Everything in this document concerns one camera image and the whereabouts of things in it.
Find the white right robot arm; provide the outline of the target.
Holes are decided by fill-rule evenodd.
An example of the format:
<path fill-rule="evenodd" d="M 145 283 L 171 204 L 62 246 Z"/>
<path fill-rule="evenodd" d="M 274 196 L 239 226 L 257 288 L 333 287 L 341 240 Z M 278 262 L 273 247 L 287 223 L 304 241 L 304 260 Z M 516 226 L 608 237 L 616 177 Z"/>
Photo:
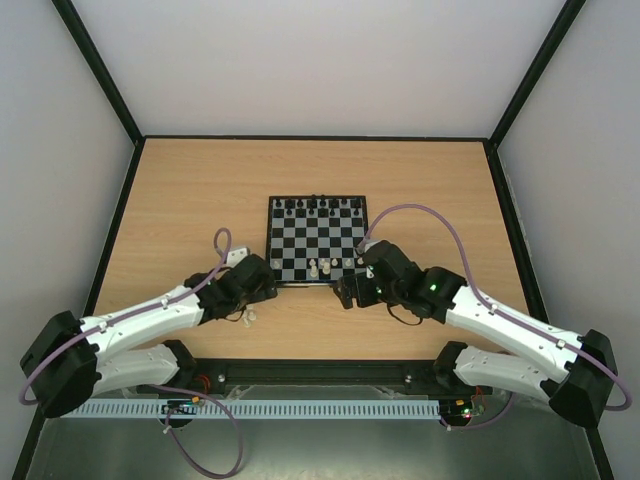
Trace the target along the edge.
<path fill-rule="evenodd" d="M 400 306 L 420 321 L 464 329 L 502 347 L 491 353 L 448 342 L 433 366 L 443 389 L 498 388 L 534 398 L 574 425 L 599 424 L 617 373 L 606 335 L 597 330 L 580 335 L 540 322 L 448 269 L 420 268 L 386 240 L 367 245 L 358 261 L 362 271 L 333 286 L 344 308 Z"/>

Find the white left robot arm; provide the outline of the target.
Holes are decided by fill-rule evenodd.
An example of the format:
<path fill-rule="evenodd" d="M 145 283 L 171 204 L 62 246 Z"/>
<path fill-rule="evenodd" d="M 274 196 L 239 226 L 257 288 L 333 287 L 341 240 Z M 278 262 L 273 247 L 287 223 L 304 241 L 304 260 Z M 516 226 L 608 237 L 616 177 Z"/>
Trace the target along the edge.
<path fill-rule="evenodd" d="M 45 417 L 58 418 L 112 390 L 146 384 L 184 388 L 196 367 L 188 349 L 176 340 L 149 349 L 144 343 L 226 319 L 276 295 L 269 263 L 249 254 L 119 312 L 83 318 L 60 312 L 20 361 L 32 401 Z"/>

